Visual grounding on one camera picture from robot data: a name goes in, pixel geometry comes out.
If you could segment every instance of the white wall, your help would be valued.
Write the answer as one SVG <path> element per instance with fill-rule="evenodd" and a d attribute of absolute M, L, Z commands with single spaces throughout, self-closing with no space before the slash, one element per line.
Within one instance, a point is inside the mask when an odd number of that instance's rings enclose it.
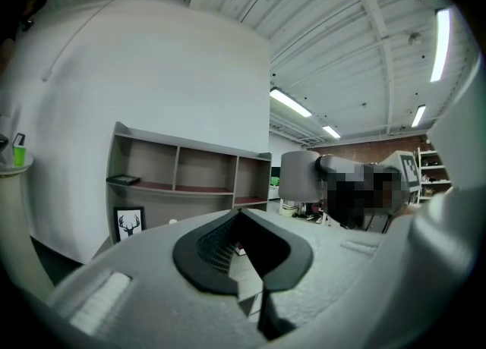
<path fill-rule="evenodd" d="M 116 121 L 255 152 L 268 148 L 268 42 L 239 24 L 161 0 L 44 14 L 17 43 L 0 88 L 35 157 L 32 235 L 86 263 L 108 236 L 105 177 Z"/>
<path fill-rule="evenodd" d="M 272 153 L 272 167 L 280 167 L 282 155 L 291 151 L 302 151 L 304 148 L 283 137 L 271 134 L 268 140 L 269 151 Z"/>

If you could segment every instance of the round table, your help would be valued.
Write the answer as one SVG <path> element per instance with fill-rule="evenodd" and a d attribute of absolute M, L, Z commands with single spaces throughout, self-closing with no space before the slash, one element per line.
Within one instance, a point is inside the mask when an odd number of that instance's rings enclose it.
<path fill-rule="evenodd" d="M 42 301 L 54 290 L 54 285 L 33 248 L 25 219 L 21 178 L 33 163 L 27 153 L 25 164 L 16 167 L 13 156 L 0 162 L 0 257 L 10 279 L 20 288 Z"/>

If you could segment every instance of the ceiling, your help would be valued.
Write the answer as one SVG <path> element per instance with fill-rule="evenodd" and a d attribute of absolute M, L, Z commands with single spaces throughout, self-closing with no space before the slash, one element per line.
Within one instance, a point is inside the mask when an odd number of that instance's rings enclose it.
<path fill-rule="evenodd" d="M 46 10 L 92 0 L 48 0 Z M 309 109 L 303 118 L 271 99 L 270 132 L 305 146 L 424 133 L 467 80 L 475 49 L 453 15 L 443 77 L 430 83 L 435 9 L 442 0 L 176 0 L 219 12 L 268 38 L 272 85 Z M 419 42 L 409 43 L 419 33 Z M 416 129 L 417 106 L 427 109 Z"/>

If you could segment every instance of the fluorescent light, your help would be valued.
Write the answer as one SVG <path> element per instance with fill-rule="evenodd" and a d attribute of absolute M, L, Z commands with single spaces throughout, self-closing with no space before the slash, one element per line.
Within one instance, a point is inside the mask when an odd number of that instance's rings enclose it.
<path fill-rule="evenodd" d="M 446 64 L 447 48 L 449 47 L 450 10 L 443 9 L 437 12 L 437 48 L 435 50 L 434 69 L 431 82 L 442 77 L 443 66 Z"/>
<path fill-rule="evenodd" d="M 424 114 L 424 112 L 425 112 L 425 105 L 420 105 L 417 108 L 417 114 L 415 115 L 415 118 L 413 119 L 412 127 L 416 127 L 418 125 L 418 123 L 420 122 L 420 119 L 422 118 L 422 115 Z"/>
<path fill-rule="evenodd" d="M 331 127 L 322 127 L 328 134 L 330 134 L 335 139 L 340 139 L 341 136 L 337 134 L 337 132 L 332 129 Z"/>
<path fill-rule="evenodd" d="M 304 117 L 312 116 L 312 113 L 310 113 L 307 109 L 300 106 L 292 98 L 289 98 L 288 96 L 286 96 L 280 90 L 273 89 L 270 92 L 270 96 L 272 98 L 276 99 L 277 101 L 280 101 L 282 104 L 287 105 L 288 107 L 290 107 L 290 109 L 295 110 L 297 113 L 299 113 L 300 115 L 303 115 Z"/>

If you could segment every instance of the picture frame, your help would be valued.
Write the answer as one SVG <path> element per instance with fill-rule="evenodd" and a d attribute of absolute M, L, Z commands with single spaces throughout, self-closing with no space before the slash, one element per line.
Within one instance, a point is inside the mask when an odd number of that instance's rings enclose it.
<path fill-rule="evenodd" d="M 15 140 L 12 143 L 12 146 L 23 146 L 25 143 L 25 134 L 17 133 L 15 136 Z"/>
<path fill-rule="evenodd" d="M 117 243 L 141 233 L 147 228 L 145 224 L 144 207 L 114 207 L 113 225 L 115 227 L 115 237 Z"/>
<path fill-rule="evenodd" d="M 106 181 L 109 183 L 120 184 L 121 186 L 130 186 L 133 183 L 137 183 L 139 180 L 139 177 L 124 174 L 110 176 L 106 179 Z"/>

